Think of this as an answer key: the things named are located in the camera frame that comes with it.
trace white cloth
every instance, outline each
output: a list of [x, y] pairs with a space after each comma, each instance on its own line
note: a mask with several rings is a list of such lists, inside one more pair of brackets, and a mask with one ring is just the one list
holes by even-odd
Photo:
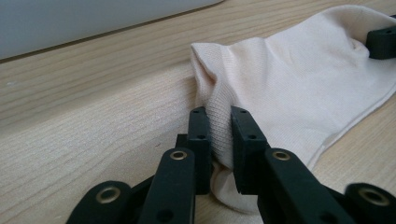
[[212, 191], [233, 209], [255, 213], [256, 196], [233, 179], [231, 105], [250, 111], [272, 147], [312, 168], [320, 154], [396, 90], [396, 59], [369, 59], [367, 32], [396, 20], [367, 7], [327, 9], [268, 38], [231, 46], [192, 44], [196, 105], [209, 116]]

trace metal screw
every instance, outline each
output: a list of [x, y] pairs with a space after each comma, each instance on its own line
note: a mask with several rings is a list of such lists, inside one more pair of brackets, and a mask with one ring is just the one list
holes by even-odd
[[102, 189], [96, 194], [96, 201], [99, 203], [112, 203], [120, 197], [120, 189], [110, 186]]
[[378, 206], [388, 206], [390, 204], [389, 199], [375, 189], [362, 188], [359, 189], [358, 193], [369, 203], [373, 203]]
[[273, 152], [273, 157], [275, 157], [276, 159], [278, 159], [280, 161], [288, 161], [288, 160], [290, 160], [290, 155], [288, 153], [282, 152], [282, 151]]
[[171, 158], [175, 161], [184, 160], [187, 157], [187, 153], [184, 151], [174, 151], [171, 154]]

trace white sock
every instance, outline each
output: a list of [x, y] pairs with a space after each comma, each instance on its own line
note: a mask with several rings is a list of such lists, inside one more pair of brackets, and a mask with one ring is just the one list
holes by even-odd
[[257, 212], [257, 197], [233, 180], [231, 105], [248, 110], [271, 147], [312, 168], [320, 154], [396, 90], [396, 59], [369, 59], [367, 33], [396, 20], [366, 7], [325, 10], [268, 38], [231, 46], [193, 44], [197, 106], [210, 119], [216, 164], [212, 191], [223, 203]]

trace light wood grain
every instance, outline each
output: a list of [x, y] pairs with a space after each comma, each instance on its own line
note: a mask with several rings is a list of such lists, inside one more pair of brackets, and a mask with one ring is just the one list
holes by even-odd
[[[186, 132], [194, 106], [190, 43], [268, 36], [328, 7], [358, 4], [396, 14], [394, 1], [226, 0], [0, 64], [0, 223], [65, 223], [96, 184], [131, 186], [154, 174]], [[396, 97], [324, 153], [314, 174], [396, 194]], [[256, 223], [212, 196], [197, 223]]]

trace bolt hole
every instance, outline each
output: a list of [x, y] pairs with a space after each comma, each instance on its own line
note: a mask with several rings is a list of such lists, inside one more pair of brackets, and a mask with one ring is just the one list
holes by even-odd
[[329, 223], [329, 224], [336, 224], [338, 223], [338, 219], [335, 215], [328, 213], [328, 212], [323, 212], [319, 216], [320, 220], [322, 220], [324, 223]]
[[286, 152], [282, 152], [282, 151], [275, 151], [273, 153], [273, 157], [275, 157], [276, 159], [280, 160], [280, 161], [288, 161], [290, 160], [290, 155]]
[[96, 194], [96, 201], [99, 203], [112, 203], [120, 197], [120, 190], [114, 186], [107, 187]]
[[389, 205], [389, 199], [375, 189], [362, 188], [359, 190], [359, 195], [369, 203], [379, 206]]
[[174, 151], [171, 153], [171, 158], [175, 161], [184, 160], [187, 157], [187, 153], [184, 151]]
[[162, 223], [169, 222], [173, 219], [173, 212], [169, 209], [164, 209], [161, 210], [157, 213], [157, 220], [159, 220]]

